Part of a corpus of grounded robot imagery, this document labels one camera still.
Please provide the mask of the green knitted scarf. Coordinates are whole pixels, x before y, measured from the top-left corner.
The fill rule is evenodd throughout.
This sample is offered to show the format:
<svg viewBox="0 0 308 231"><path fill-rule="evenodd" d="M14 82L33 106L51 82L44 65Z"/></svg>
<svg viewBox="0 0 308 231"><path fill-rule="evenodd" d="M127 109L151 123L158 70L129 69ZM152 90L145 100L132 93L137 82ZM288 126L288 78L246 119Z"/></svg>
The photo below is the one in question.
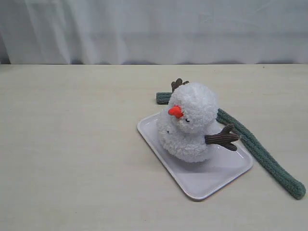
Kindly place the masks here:
<svg viewBox="0 0 308 231"><path fill-rule="evenodd" d="M241 142L249 153L252 154L276 182L296 200L304 197L306 188L303 183L289 174L242 123L222 109L218 110L217 121L223 125L234 125L234 133L239 135Z"/></svg>

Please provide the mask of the white plush snowman toy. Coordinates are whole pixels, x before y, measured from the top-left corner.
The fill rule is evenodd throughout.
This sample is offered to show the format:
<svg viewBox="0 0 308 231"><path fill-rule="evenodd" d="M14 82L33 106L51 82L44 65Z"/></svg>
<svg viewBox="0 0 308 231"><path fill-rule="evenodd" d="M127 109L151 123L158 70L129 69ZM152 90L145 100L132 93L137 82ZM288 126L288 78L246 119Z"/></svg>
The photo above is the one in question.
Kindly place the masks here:
<svg viewBox="0 0 308 231"><path fill-rule="evenodd" d="M219 127L216 94L202 83L181 78L170 85L171 96L156 123L162 147L186 163L207 161L216 146L235 152L239 136L233 133L234 124Z"/></svg>

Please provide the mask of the white rectangular tray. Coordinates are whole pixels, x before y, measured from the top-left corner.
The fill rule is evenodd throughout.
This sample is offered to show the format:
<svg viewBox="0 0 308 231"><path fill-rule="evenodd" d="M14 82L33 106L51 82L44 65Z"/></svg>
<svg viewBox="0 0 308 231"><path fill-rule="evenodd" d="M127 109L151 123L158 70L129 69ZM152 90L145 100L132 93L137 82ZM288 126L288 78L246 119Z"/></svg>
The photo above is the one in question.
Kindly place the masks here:
<svg viewBox="0 0 308 231"><path fill-rule="evenodd" d="M239 142L235 152L215 145L209 160L197 163L181 161L162 147L157 134L157 119L158 113L143 118L137 123L137 130L166 171L192 200L206 199L249 171L254 164L250 152Z"/></svg>

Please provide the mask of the white backdrop curtain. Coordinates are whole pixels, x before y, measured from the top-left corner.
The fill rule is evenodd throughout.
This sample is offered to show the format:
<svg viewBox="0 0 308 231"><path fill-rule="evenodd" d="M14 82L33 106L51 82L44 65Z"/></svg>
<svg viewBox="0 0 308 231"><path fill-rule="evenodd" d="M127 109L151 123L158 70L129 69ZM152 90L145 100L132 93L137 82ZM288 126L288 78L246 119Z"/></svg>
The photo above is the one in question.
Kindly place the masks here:
<svg viewBox="0 0 308 231"><path fill-rule="evenodd" d="M3 0L10 64L308 61L305 0Z"/></svg>

